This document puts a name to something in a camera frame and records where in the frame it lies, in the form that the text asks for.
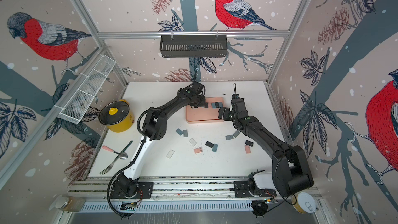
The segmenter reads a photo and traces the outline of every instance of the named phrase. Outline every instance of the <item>metal fork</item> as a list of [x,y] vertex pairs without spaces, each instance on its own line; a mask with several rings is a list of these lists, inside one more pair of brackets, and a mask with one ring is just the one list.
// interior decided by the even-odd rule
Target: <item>metal fork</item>
[[[130,143],[128,143],[126,145],[126,147],[124,147],[124,149],[121,151],[121,153],[125,152],[127,150],[127,148],[131,145],[131,143],[132,143],[132,141],[130,141]],[[115,158],[115,160],[108,167],[106,167],[102,172],[100,172],[99,174],[100,175],[105,175],[106,173],[108,173],[112,169],[113,165],[115,164],[116,160],[118,160],[118,158],[119,158],[119,156],[117,156]]]

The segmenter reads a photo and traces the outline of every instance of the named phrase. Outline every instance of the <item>spoon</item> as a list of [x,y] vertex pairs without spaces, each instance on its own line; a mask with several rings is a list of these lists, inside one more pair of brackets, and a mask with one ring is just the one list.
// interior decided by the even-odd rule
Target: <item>spoon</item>
[[121,152],[121,153],[115,152],[114,150],[112,150],[111,148],[109,148],[107,146],[102,146],[102,149],[107,150],[108,152],[116,153],[117,157],[122,160],[127,159],[129,157],[126,152]]

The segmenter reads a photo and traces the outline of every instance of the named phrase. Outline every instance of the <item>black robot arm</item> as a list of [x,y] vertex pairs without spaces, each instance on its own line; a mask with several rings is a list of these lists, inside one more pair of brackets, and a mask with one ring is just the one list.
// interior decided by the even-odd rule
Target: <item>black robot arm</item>
[[272,159],[272,181],[282,197],[313,186],[306,154],[299,146],[290,146],[269,132],[254,116],[249,116],[244,99],[233,94],[231,109],[221,107],[218,118],[232,121],[234,127],[256,141]]

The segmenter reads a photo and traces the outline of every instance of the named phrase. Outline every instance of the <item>pink tray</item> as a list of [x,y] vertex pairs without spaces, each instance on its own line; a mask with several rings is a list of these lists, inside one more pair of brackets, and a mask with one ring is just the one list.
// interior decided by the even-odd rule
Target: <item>pink tray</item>
[[225,107],[224,99],[222,97],[210,97],[206,98],[206,102],[209,103],[209,108],[198,107],[192,109],[189,105],[185,107],[185,119],[189,124],[224,121],[218,118],[219,108],[211,107],[211,103],[213,102],[221,102],[222,106]]

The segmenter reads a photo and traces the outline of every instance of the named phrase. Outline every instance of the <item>red bird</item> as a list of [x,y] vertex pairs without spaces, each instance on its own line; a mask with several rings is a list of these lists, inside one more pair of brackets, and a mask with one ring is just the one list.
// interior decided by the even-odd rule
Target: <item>red bird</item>
[[387,159],[388,167],[378,172],[378,184],[383,184],[383,175],[398,170],[398,69],[389,73],[394,79],[373,96],[366,108],[368,137],[379,152]]
[[60,24],[49,24],[32,18],[30,15],[18,12],[8,18],[7,27],[13,38],[20,37],[34,52],[48,60],[63,60],[68,68],[68,58],[77,51],[79,43],[91,34],[71,30]]
[[216,15],[218,19],[229,28],[240,28],[246,26],[260,25],[270,30],[276,30],[264,22],[244,0],[215,0]]

